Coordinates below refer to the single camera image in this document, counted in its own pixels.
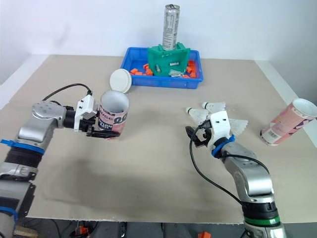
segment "blue plastic tray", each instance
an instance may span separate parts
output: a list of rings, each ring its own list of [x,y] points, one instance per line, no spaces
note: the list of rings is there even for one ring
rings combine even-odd
[[[132,75],[132,85],[196,89],[204,79],[199,52],[190,51],[189,59],[195,62],[197,78]],[[125,54],[121,68],[127,71],[137,68],[140,72],[145,73],[143,65],[146,63],[148,63],[148,48],[130,47]]]

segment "white feathers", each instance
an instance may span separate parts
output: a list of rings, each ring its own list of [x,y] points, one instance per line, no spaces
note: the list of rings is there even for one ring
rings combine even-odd
[[[226,104],[224,102],[221,103],[208,103],[204,102],[202,104],[204,109],[193,109],[193,108],[187,108],[186,112],[191,116],[191,118],[194,120],[194,122],[197,125],[202,124],[204,121],[206,121],[207,116],[224,111]],[[245,128],[248,125],[247,120],[241,120],[241,119],[230,119],[230,132],[236,136],[240,135]]]

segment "green holder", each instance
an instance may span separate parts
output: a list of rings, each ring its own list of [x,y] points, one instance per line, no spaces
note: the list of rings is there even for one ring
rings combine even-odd
[[[177,42],[176,47],[172,51],[165,51],[162,45],[153,46],[148,48],[148,63],[149,68],[155,76],[169,76],[168,73],[171,69],[180,72],[185,72],[190,48]]]

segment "pink can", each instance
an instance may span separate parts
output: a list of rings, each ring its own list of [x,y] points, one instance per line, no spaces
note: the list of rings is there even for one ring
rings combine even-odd
[[[101,130],[123,131],[130,101],[118,91],[108,91],[102,95],[99,107],[98,126]]]
[[[296,131],[317,118],[317,107],[305,99],[295,99],[269,125],[260,132],[267,145],[276,146]]]

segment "beige tabletop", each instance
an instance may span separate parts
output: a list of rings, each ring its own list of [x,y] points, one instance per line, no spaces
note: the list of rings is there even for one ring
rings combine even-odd
[[[120,57],[50,56],[0,111],[0,137],[13,139],[33,103],[70,83],[87,84],[99,100]],[[253,61],[202,60],[204,81],[196,90],[132,86],[131,107],[119,141],[56,129],[39,165],[30,217],[134,222],[241,223],[240,205],[203,180],[189,156],[185,126],[195,126],[186,107],[204,101],[227,103],[230,118],[247,119],[238,141],[270,170],[283,222],[317,222],[317,149],[299,131],[276,147],[259,131],[286,105]],[[55,95],[76,106],[81,87]],[[0,146],[4,160],[9,147]],[[231,175],[204,148],[198,165],[236,194]]]

